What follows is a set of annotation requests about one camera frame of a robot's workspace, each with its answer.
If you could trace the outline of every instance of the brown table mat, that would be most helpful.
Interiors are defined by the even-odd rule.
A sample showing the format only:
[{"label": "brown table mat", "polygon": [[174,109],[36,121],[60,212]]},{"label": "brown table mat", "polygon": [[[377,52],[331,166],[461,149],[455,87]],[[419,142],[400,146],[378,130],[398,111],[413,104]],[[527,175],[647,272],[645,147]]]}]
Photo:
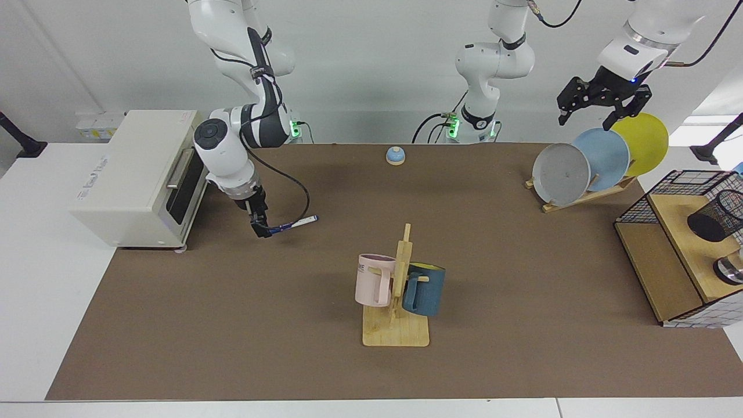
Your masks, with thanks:
[{"label": "brown table mat", "polygon": [[[741,396],[721,329],[663,329],[612,222],[641,196],[545,215],[523,188],[544,145],[292,146],[260,156],[303,181],[320,221],[255,238],[210,188],[189,250],[119,250],[47,399]],[[304,205],[260,167],[272,224]],[[431,345],[367,348],[357,255],[447,268]]]}]

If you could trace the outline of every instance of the wooden mug stand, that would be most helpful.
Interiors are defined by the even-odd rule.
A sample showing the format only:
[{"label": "wooden mug stand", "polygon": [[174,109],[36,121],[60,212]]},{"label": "wooden mug stand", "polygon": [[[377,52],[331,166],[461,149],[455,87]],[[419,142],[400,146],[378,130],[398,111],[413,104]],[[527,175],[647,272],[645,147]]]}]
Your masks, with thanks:
[{"label": "wooden mug stand", "polygon": [[[405,234],[398,242],[395,271],[392,275],[392,302],[389,306],[374,308],[364,306],[363,344],[367,347],[428,347],[428,317],[403,309],[403,291],[408,280],[408,267],[412,256],[410,224],[405,224]],[[428,281],[428,277],[419,277]]]},{"label": "wooden mug stand", "polygon": [[[630,161],[629,166],[632,167],[634,163],[635,163],[635,160]],[[588,186],[590,187],[593,183],[596,182],[596,180],[598,180],[598,178],[599,178],[599,175],[598,174],[595,175],[594,178],[591,179],[591,182],[588,184]],[[627,187],[629,187],[636,180],[637,180],[637,177],[625,176],[619,183],[617,183],[616,186],[610,189],[601,190],[600,192],[585,192],[580,199],[565,206],[557,206],[553,202],[547,202],[546,205],[542,206],[542,212],[544,213],[555,212],[560,209],[569,208],[570,206],[580,205],[582,203],[591,202],[596,199],[601,199],[602,197],[606,197],[606,196],[610,196],[610,195],[613,195],[619,192],[623,192],[624,190],[627,189]],[[534,177],[527,180],[526,183],[524,183],[524,187],[526,187],[527,189],[533,189],[534,188]]]}]

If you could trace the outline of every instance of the green led light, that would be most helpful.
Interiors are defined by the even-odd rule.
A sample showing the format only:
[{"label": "green led light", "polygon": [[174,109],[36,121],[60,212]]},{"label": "green led light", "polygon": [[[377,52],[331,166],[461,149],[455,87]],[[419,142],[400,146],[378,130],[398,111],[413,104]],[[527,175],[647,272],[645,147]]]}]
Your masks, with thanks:
[{"label": "green led light", "polygon": [[459,135],[459,124],[461,123],[459,119],[455,116],[452,118],[452,122],[454,123],[454,126],[449,128],[449,138],[456,138],[457,135]]},{"label": "green led light", "polygon": [[297,138],[302,134],[302,130],[299,128],[299,125],[296,124],[293,120],[290,120],[289,123],[291,123],[291,136],[292,138]]}]

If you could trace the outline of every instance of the plate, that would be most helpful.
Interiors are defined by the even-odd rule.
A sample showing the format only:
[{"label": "plate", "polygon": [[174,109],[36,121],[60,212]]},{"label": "plate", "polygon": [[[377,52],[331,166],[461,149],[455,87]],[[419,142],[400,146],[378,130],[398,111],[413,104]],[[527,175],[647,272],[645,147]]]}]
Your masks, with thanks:
[{"label": "plate", "polygon": [[542,200],[567,206],[588,189],[591,166],[580,149],[570,144],[552,144],[534,162],[534,190]]},{"label": "plate", "polygon": [[591,165],[591,179],[588,191],[600,192],[611,189],[627,174],[629,167],[629,148],[621,135],[601,128],[589,129],[578,135],[573,146],[580,149]]},{"label": "plate", "polygon": [[628,176],[642,176],[656,168],[668,153],[668,129],[660,119],[649,113],[616,122],[612,131],[622,135],[635,162]]}]

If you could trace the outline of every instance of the blue mug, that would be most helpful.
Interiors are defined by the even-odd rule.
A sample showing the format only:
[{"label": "blue mug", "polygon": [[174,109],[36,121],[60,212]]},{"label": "blue mug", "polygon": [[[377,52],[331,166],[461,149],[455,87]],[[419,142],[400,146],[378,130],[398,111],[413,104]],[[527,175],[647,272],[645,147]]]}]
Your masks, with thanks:
[{"label": "blue mug", "polygon": [[416,315],[435,316],[444,291],[446,270],[425,263],[410,263],[409,279],[405,285],[403,309]]}]

